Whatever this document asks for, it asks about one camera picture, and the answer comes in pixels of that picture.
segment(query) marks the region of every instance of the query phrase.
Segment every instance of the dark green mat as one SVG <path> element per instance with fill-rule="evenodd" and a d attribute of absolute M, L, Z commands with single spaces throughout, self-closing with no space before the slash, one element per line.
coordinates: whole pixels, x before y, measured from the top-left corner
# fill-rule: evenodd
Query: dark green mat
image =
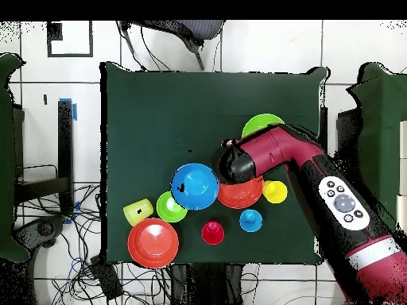
<path fill-rule="evenodd" d="M 407 120 L 407 75 L 393 74 L 382 64 L 364 64 L 358 84 L 350 92 L 362 111 L 360 175 L 395 219 L 400 186 L 400 122 Z"/>
<path fill-rule="evenodd" d="M 147 198 L 155 206 L 169 190 L 172 174 L 183 164 L 209 165 L 220 141 L 240 137 L 254 115 L 276 114 L 286 123 L 319 129 L 320 83 L 326 68 L 309 75 L 261 73 L 159 73 L 124 71 L 107 63 L 107 259 L 131 261 L 127 237 L 131 226 L 122 208 Z M 280 168 L 266 180 L 289 182 Z M 263 226 L 248 234 L 240 210 L 219 201 L 189 211 L 174 224 L 180 248 L 174 262 L 316 264 L 314 236 L 289 187 L 279 205 L 264 197 L 252 208 Z M 201 239 L 210 219 L 225 229 L 220 245 Z"/>
<path fill-rule="evenodd" d="M 0 54 L 0 257 L 14 262 L 29 259 L 29 252 L 14 241 L 11 229 L 14 224 L 14 182 L 16 180 L 16 158 L 14 151 L 14 124 L 9 79 L 23 65 L 14 54 Z"/>

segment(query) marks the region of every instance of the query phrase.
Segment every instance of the plastic bowl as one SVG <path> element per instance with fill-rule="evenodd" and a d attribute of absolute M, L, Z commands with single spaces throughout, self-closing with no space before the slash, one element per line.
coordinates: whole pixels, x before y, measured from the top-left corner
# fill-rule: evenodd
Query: plastic bowl
<path fill-rule="evenodd" d="M 264 180 L 261 176 L 246 183 L 234 185 L 221 183 L 218 200 L 226 207 L 234 209 L 250 207 L 262 196 L 263 183 Z"/>
<path fill-rule="evenodd" d="M 283 120 L 274 114 L 258 114 L 251 118 L 242 131 L 242 137 L 267 127 L 268 124 L 284 124 Z"/>
<path fill-rule="evenodd" d="M 209 207 L 218 196 L 219 182 L 215 173 L 202 164 L 186 164 L 171 179 L 171 194 L 187 210 Z"/>
<path fill-rule="evenodd" d="M 176 203 L 170 191 L 166 191 L 157 200 L 157 213 L 164 221 L 171 223 L 185 218 L 188 210 Z"/>
<path fill-rule="evenodd" d="M 258 231 L 263 224 L 263 218 L 256 210 L 245 210 L 240 215 L 240 226 L 249 233 Z"/>
<path fill-rule="evenodd" d="M 160 218 L 147 218 L 130 231 L 129 254 L 146 268 L 164 268 L 178 252 L 178 236 L 173 227 Z"/>

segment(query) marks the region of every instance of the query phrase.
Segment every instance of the green bowl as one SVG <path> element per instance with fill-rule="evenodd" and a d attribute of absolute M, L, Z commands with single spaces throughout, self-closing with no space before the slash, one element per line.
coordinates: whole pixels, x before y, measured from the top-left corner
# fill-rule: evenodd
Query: green bowl
<path fill-rule="evenodd" d="M 285 124 L 281 118 L 274 114 L 258 114 L 251 118 L 242 131 L 242 137 L 265 128 L 268 124 Z"/>
<path fill-rule="evenodd" d="M 188 210 L 176 203 L 170 191 L 161 194 L 157 200 L 158 216 L 166 222 L 179 222 L 185 218 L 187 212 Z"/>

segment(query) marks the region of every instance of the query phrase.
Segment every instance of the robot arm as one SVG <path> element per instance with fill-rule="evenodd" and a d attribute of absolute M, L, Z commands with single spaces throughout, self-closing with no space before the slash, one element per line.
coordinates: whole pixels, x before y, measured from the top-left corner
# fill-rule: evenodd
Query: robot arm
<path fill-rule="evenodd" d="M 282 164 L 347 299 L 406 304 L 406 254 L 318 144 L 289 126 L 269 125 L 225 142 L 214 169 L 221 183 L 231 184 Z"/>

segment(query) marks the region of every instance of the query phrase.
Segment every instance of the red bowl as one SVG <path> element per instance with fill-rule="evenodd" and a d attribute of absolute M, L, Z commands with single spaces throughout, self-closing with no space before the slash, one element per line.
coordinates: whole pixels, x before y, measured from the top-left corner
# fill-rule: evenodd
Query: red bowl
<path fill-rule="evenodd" d="M 218 200 L 226 207 L 238 210 L 250 207 L 262 196 L 263 183 L 262 176 L 235 185 L 221 183 Z"/>
<path fill-rule="evenodd" d="M 178 235 L 160 218 L 147 218 L 130 231 L 127 248 L 131 258 L 146 268 L 163 268 L 178 252 Z"/>

